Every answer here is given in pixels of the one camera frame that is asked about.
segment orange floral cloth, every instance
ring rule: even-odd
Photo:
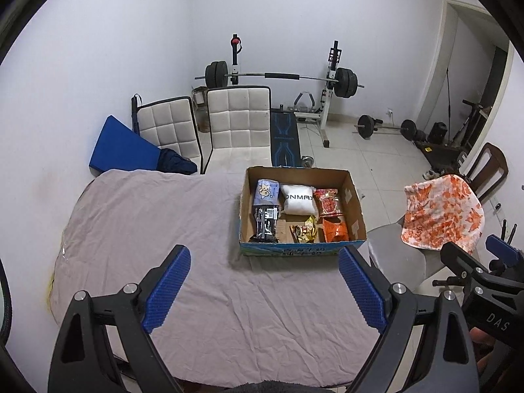
[[[468,184],[451,174],[404,188],[408,208],[402,241],[440,251],[449,241],[473,253],[484,229],[484,210]]]

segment brown chair backrest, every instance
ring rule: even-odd
[[[471,178],[473,175],[473,172],[477,168],[478,163],[482,159],[482,156],[486,151],[489,151],[491,156],[489,157],[489,161],[486,163],[486,165],[483,166],[483,168],[478,172],[478,174],[475,176],[475,178]],[[477,191],[485,185],[495,174],[498,173],[499,169],[502,169],[503,173],[502,176],[494,182],[493,185],[489,187],[489,189],[482,194],[481,197],[479,197],[479,201],[481,203],[484,202],[484,200],[493,192],[493,190],[501,184],[501,182],[508,176],[508,164],[506,162],[506,157],[504,156],[504,153],[497,148],[494,144],[486,143],[484,144],[484,147],[478,154],[477,159],[475,160],[475,163],[471,166],[470,171],[467,174],[467,177],[471,179],[470,187],[475,194],[477,194]]]

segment white tufted chair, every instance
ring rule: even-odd
[[[253,165],[271,166],[270,108],[269,87],[209,90],[212,150],[204,173],[244,173]]]
[[[169,148],[189,158],[203,173],[203,157],[191,98],[175,97],[143,106],[131,100],[133,131],[161,149]]]

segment white wall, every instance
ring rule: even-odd
[[[398,123],[416,110],[442,13],[442,0],[192,1],[198,48],[193,76],[203,75],[214,60],[230,64],[230,39],[237,33],[244,46],[242,71],[323,77],[329,49],[338,40],[340,66],[352,69],[366,88],[350,99],[335,98],[332,111],[386,118],[391,108]],[[273,107],[291,104],[303,90],[318,100],[323,86],[260,77],[241,78],[240,83],[271,86]]]
[[[459,17],[449,63],[450,137],[459,131],[471,111],[471,107],[462,103],[462,100],[466,99],[474,103],[480,101],[488,80],[494,53],[495,46],[489,43],[486,37],[474,33]],[[423,125],[420,125],[419,128],[429,133],[435,122],[443,122],[448,125],[447,109],[447,78],[445,77],[428,124],[425,128]]]
[[[0,66],[0,253],[12,294],[7,348],[39,392],[58,327],[48,284],[62,229],[93,179],[110,114],[190,93],[188,0],[48,0]]]
[[[509,174],[502,186],[495,192],[499,202],[502,204],[501,210],[507,219],[507,233],[517,224],[517,232],[513,239],[512,245],[524,249],[524,163],[522,161],[522,146],[524,138],[522,130],[519,127],[524,123],[524,63],[516,53],[513,58],[511,72],[509,74],[506,92],[500,103],[497,115],[489,129],[486,139],[482,143],[489,142],[499,147],[506,157],[509,168]],[[486,212],[486,227],[483,232],[483,238],[489,234],[500,236],[500,224],[493,215],[493,209],[489,205],[484,205]],[[481,241],[479,254],[483,264],[487,264],[492,256],[483,249],[484,241]]]

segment cardboard box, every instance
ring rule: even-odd
[[[281,184],[302,184],[317,189],[334,188],[339,190],[344,219],[347,224],[350,241],[326,243],[324,232],[317,224],[318,234],[313,244],[295,244],[289,229],[290,225],[304,224],[307,216],[294,216],[280,213],[277,220],[278,243],[249,242],[255,232],[255,220],[252,215],[253,196],[257,181],[261,178],[275,180]],[[284,197],[279,193],[280,207],[284,208]],[[366,226],[362,209],[351,175],[345,170],[327,170],[319,168],[288,167],[250,167],[246,170],[242,197],[240,198],[240,227],[238,232],[240,251],[248,256],[317,256],[333,255],[347,245],[358,248],[366,240]]]

